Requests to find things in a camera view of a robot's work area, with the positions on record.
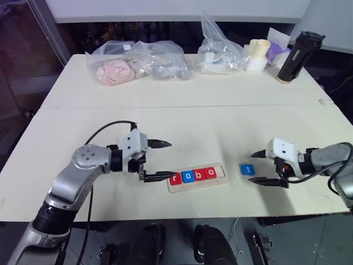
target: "white wall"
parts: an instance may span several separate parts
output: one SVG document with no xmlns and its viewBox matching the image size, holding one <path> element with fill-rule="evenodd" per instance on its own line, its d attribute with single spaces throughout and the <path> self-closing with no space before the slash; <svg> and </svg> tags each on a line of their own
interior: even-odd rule
<svg viewBox="0 0 353 265">
<path fill-rule="evenodd" d="M 353 0 L 312 0 L 292 40 L 301 31 L 325 35 L 322 49 L 353 54 Z"/>
<path fill-rule="evenodd" d="M 311 0 L 45 0 L 57 23 L 217 21 L 297 23 Z"/>
</svg>

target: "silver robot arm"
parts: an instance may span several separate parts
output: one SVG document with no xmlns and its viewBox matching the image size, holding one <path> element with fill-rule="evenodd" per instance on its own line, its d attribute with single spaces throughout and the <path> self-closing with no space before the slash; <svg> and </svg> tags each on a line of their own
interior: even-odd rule
<svg viewBox="0 0 353 265">
<path fill-rule="evenodd" d="M 29 223 L 8 265 L 17 265 L 28 247 L 56 248 L 63 243 L 93 182 L 111 171 L 136 172 L 145 182 L 161 181 L 174 172 L 146 174 L 143 164 L 148 147 L 170 146 L 168 142 L 148 140 L 145 134 L 133 129 L 124 138 L 124 148 L 84 145 L 77 149 L 69 165 L 54 180 L 36 218 Z"/>
<path fill-rule="evenodd" d="M 317 175 L 330 176 L 329 189 L 353 210 L 353 146 L 349 142 L 321 149 L 309 148 L 305 153 L 300 153 L 290 142 L 273 138 L 266 150 L 253 153 L 252 157 L 274 160 L 275 171 L 280 179 L 259 177 L 249 179 L 251 182 L 288 188 L 289 183 L 301 183 Z M 298 180 L 290 180 L 291 177 L 297 177 Z"/>
</svg>

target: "clear plastic bag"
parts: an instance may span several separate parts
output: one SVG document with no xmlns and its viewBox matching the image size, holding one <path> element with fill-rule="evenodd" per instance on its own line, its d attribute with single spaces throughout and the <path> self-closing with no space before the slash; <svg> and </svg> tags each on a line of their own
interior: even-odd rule
<svg viewBox="0 0 353 265">
<path fill-rule="evenodd" d="M 124 55 L 134 73 L 145 73 L 156 79 L 189 79 L 191 68 L 184 52 L 175 42 L 166 40 L 156 43 L 137 42 Z"/>
<path fill-rule="evenodd" d="M 134 44 L 133 41 L 110 40 L 92 54 L 86 52 L 87 68 L 93 78 L 107 86 L 134 80 L 134 71 L 122 58 Z"/>
<path fill-rule="evenodd" d="M 243 48 L 228 40 L 219 26 L 204 13 L 201 17 L 204 40 L 197 51 L 195 67 L 201 73 L 235 73 L 246 64 Z"/>
</svg>

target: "blue letter block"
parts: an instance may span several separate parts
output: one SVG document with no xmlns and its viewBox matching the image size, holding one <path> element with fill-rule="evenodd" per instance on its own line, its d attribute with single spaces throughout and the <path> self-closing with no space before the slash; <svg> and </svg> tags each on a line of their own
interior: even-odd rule
<svg viewBox="0 0 353 265">
<path fill-rule="evenodd" d="M 254 170 L 254 166 L 251 164 L 242 164 L 241 165 L 242 168 L 242 174 L 246 175 L 246 176 L 253 176 L 255 175 L 255 170 Z"/>
<path fill-rule="evenodd" d="M 184 183 L 194 182 L 194 173 L 192 170 L 189 171 L 182 171 L 181 176 L 183 178 Z"/>
</svg>

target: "black thermos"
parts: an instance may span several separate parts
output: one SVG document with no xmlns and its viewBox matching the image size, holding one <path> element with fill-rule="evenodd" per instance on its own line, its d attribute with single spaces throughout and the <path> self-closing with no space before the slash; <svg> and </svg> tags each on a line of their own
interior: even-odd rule
<svg viewBox="0 0 353 265">
<path fill-rule="evenodd" d="M 277 80 L 280 83 L 289 84 L 294 78 L 297 78 L 313 51 L 321 48 L 324 38 L 325 35 L 321 36 L 314 32 L 302 31 L 278 73 Z"/>
</svg>

